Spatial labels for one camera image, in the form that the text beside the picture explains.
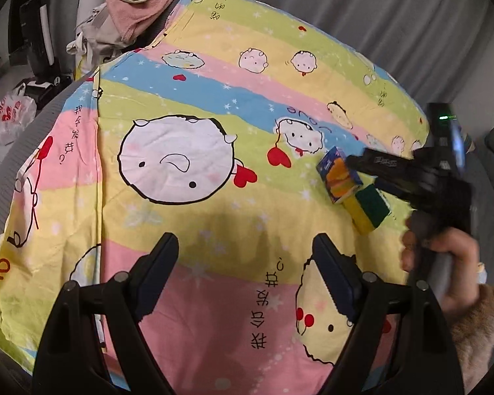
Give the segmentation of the person's right hand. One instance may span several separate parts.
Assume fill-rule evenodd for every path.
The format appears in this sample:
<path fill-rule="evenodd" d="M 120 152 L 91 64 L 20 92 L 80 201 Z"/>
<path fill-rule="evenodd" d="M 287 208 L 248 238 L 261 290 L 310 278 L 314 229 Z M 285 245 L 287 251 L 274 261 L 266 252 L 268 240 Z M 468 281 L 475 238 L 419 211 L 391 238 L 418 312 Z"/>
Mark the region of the person's right hand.
<path fill-rule="evenodd" d="M 478 242 L 469 234 L 450 227 L 426 244 L 430 250 L 453 257 L 448 291 L 440 302 L 444 316 L 451 322 L 478 301 Z"/>

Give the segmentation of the beige fleece sleeve forearm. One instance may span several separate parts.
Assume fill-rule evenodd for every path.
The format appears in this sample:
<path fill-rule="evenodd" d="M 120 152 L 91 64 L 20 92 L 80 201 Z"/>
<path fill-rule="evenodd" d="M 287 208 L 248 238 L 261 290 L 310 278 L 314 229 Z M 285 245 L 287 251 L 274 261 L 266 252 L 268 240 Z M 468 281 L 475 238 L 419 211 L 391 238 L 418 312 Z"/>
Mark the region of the beige fleece sleeve forearm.
<path fill-rule="evenodd" d="M 494 285 L 480 284 L 478 301 L 451 326 L 465 394 L 482 380 L 494 349 Z"/>

